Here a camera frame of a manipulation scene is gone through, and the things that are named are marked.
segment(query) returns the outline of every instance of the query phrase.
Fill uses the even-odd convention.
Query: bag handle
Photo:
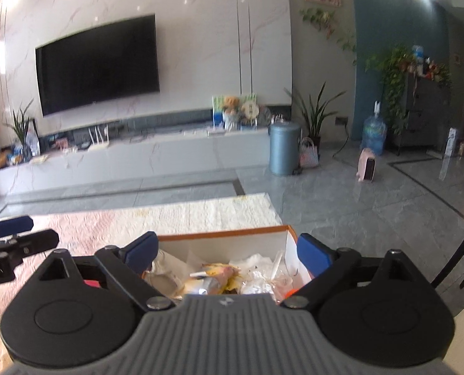
[[[310,138],[310,137],[305,137],[304,139],[301,140],[301,144],[300,144],[300,145],[303,145],[305,142],[311,144],[311,145],[315,148],[315,144],[313,143],[312,138]]]

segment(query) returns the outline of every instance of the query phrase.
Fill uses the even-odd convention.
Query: blue metal trash can
[[[298,168],[301,127],[295,122],[276,122],[269,127],[270,171],[292,175]]]

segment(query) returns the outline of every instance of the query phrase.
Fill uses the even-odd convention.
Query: television
[[[36,48],[43,116],[159,91],[155,15],[91,28]]]

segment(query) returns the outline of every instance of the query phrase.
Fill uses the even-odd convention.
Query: wall socket
[[[348,125],[348,117],[336,117],[334,125]]]

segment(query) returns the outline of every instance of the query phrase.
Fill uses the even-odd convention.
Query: trash can lid
[[[285,122],[274,122],[274,124],[270,124],[270,132],[271,133],[291,133],[291,132],[300,132],[301,127],[299,124],[291,121]]]

